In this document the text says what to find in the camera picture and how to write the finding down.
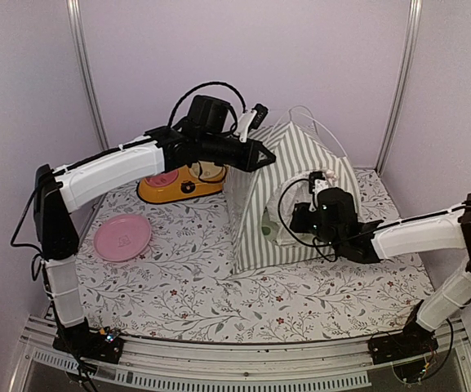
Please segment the striped fabric pet tent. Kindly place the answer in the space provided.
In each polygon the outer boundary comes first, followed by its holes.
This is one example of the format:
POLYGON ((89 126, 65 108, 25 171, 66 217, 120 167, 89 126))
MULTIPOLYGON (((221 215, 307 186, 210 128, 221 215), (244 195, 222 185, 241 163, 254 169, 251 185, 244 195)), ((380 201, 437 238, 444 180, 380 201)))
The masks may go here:
POLYGON ((311 235, 295 241, 285 229, 297 203, 311 203, 310 172, 332 170, 332 184, 353 195, 356 212, 362 210, 358 180, 346 157, 333 154, 314 130, 294 122, 263 127, 253 136, 276 155, 276 162, 252 173, 231 169, 223 186, 233 244, 232 271, 286 265, 318 257, 311 235), (264 238, 261 217, 265 208, 278 224, 277 242, 264 238))

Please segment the avocado print cushion mat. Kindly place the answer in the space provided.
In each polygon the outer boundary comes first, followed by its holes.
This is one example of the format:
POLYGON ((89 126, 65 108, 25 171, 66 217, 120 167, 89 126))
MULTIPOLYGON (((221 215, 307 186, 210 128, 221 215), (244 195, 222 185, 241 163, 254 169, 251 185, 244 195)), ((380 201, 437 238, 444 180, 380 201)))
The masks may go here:
POLYGON ((267 207, 263 210, 261 217, 261 231, 265 239, 270 242, 277 242, 278 224, 271 221, 267 207))

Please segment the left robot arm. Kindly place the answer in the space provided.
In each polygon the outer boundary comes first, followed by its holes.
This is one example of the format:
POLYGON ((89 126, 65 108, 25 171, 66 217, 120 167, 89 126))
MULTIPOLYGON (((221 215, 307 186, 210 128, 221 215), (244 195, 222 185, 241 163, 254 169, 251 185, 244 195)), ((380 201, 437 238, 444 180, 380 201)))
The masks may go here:
POLYGON ((161 175, 200 161, 255 172, 275 162, 262 142, 248 138, 268 110, 258 104, 244 109, 232 129, 223 129, 230 103, 195 96, 179 122, 146 131, 126 144, 77 163, 36 171, 33 218, 44 264, 44 283, 64 342, 77 354, 89 354, 95 337, 89 331, 79 296, 76 255, 78 232, 71 213, 121 185, 161 175))

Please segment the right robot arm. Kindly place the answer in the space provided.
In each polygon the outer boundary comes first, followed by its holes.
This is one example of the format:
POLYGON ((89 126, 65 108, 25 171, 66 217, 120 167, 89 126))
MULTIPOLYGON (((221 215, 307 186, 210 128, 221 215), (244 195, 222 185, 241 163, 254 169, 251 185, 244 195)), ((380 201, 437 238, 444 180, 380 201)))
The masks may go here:
POLYGON ((353 196, 340 188, 320 191, 316 202, 298 203, 289 229, 311 234, 319 247, 330 247, 337 256, 360 264, 374 264, 395 256, 441 249, 464 249, 467 261, 411 312, 396 349, 412 356, 457 310, 471 302, 471 193, 460 204, 428 215, 362 223, 353 196))

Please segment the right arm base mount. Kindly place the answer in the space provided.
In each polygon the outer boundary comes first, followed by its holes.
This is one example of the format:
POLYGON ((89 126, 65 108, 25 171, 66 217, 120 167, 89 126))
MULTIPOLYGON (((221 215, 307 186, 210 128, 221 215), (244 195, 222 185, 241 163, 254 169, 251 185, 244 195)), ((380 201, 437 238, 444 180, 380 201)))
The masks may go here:
MULTIPOLYGON (((376 333, 370 338, 367 347, 374 364, 409 359, 423 354, 431 354, 433 358, 438 348, 434 332, 425 330, 417 323, 417 313, 423 302, 420 301, 413 307, 401 331, 376 333)), ((393 372, 403 383, 415 384, 427 376, 429 368, 430 360, 420 358, 396 365, 393 372)))

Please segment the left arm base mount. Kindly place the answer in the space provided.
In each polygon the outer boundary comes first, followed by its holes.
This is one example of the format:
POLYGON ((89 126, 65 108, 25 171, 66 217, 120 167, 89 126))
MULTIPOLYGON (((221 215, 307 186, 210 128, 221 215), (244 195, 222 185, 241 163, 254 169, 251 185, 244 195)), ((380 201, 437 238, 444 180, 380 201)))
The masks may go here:
POLYGON ((89 326, 85 318, 72 327, 57 326, 53 348, 71 354, 76 359, 93 359, 118 364, 125 341, 120 331, 105 327, 97 331, 89 326))

